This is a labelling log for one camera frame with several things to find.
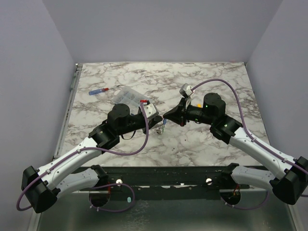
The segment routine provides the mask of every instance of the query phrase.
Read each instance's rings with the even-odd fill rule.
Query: white marble surface
[[[106,119],[113,107],[111,99],[121,88],[92,96],[88,94],[90,90],[119,84],[132,87],[151,98],[160,115],[163,115],[179,103],[179,90],[184,83],[195,86],[211,78],[224,79],[236,89],[248,128],[268,142],[243,63],[97,63],[83,65],[62,154],[75,147]],[[227,104],[226,113],[240,121],[234,95],[221,82],[211,82],[198,88],[192,104],[203,104],[203,97],[209,92],[220,94]],[[113,150],[126,153],[135,151],[143,144],[144,138],[145,135],[138,131],[129,141],[121,139]],[[214,138],[208,125],[190,122],[180,127],[168,121],[163,134],[150,131],[149,141],[139,154],[117,156],[104,153],[85,166],[217,166],[231,162],[259,164],[242,151]]]

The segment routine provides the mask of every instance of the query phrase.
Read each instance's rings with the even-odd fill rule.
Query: screwdriver
[[[101,88],[101,89],[97,89],[97,90],[91,90],[91,91],[89,91],[89,95],[96,95],[96,94],[99,94],[99,93],[102,93],[102,92],[105,92],[107,90],[117,88],[117,87],[120,87],[120,85],[117,85],[117,86],[112,87],[112,88]]]

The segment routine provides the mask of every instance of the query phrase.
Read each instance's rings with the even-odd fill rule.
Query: clear plastic box
[[[130,87],[125,86],[112,100],[114,104],[124,103],[130,108],[130,112],[137,114],[140,100],[150,100],[150,98],[140,94]]]

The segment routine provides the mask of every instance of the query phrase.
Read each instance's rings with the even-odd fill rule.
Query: white wall
[[[308,158],[308,1],[284,0],[247,64],[270,143]],[[308,199],[299,199],[308,230]]]
[[[75,62],[248,61],[282,0],[43,0]]]
[[[0,230],[22,231],[22,173],[51,160],[75,65],[41,0],[2,1],[0,34]]]

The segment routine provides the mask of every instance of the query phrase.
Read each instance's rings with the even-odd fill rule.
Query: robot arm
[[[229,180],[237,184],[271,189],[280,200],[294,205],[308,185],[308,176],[293,165],[308,170],[308,160],[303,157],[296,160],[258,139],[250,131],[247,134],[239,121],[225,114],[226,103],[216,93],[204,96],[202,108],[192,106],[191,89],[187,84],[184,85],[180,90],[184,97],[163,117],[182,127],[189,121],[211,125],[210,132],[214,137],[241,149],[268,169],[262,171],[232,164]],[[277,158],[266,149],[279,154],[282,158]]]
[[[100,148],[109,150],[116,146],[120,142],[119,136],[138,129],[143,129],[145,133],[146,122],[150,129],[162,121],[162,117],[158,116],[158,110],[152,103],[147,102],[143,109],[145,116],[141,109],[137,115],[131,115],[127,105],[115,105],[108,113],[107,119],[94,128],[77,147],[38,169],[32,166],[25,169],[22,190],[24,191],[36,180],[25,192],[35,212],[45,211],[57,201],[57,198],[65,194],[98,184],[106,184],[108,176],[100,166],[92,166],[86,171],[72,173],[84,163],[103,154]]]

